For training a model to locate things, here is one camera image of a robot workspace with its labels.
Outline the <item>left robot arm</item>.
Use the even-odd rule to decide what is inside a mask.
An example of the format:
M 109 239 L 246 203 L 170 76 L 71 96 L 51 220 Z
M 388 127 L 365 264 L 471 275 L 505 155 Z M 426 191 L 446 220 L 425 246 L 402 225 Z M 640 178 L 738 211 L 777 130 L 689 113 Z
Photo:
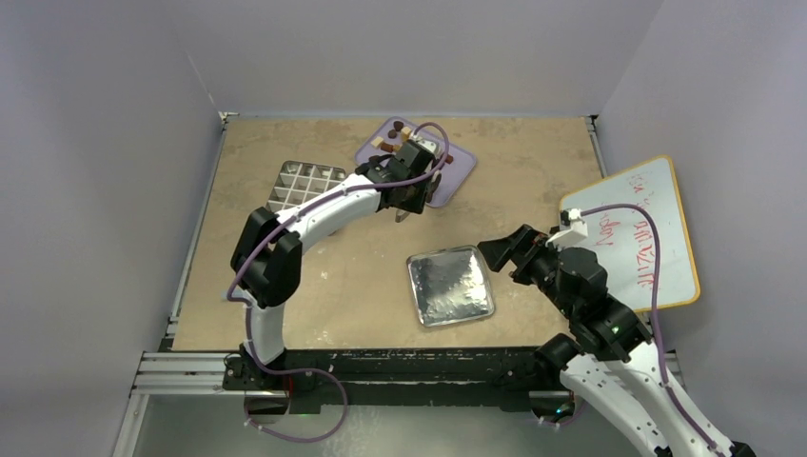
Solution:
M 230 264 L 235 277 L 226 291 L 246 308 L 243 343 L 251 360 L 246 376 L 258 388 L 283 380 L 285 304 L 302 280 L 305 253 L 354 221 L 385 209 L 420 214 L 448 160 L 448 142 L 419 137 L 389 154 L 370 157 L 333 189 L 292 209 L 253 210 Z

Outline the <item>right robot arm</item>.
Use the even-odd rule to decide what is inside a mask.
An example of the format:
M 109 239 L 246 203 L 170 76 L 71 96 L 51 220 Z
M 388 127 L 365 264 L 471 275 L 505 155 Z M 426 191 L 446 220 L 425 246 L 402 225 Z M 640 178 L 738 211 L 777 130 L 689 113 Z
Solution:
M 607 290 L 607 271 L 587 248 L 556 249 L 527 225 L 477 245 L 492 271 L 513 263 L 517 284 L 535 286 L 571 333 L 542 345 L 534 363 L 546 387 L 563 384 L 643 456 L 751 456 L 702 414 L 664 365 L 647 326 Z

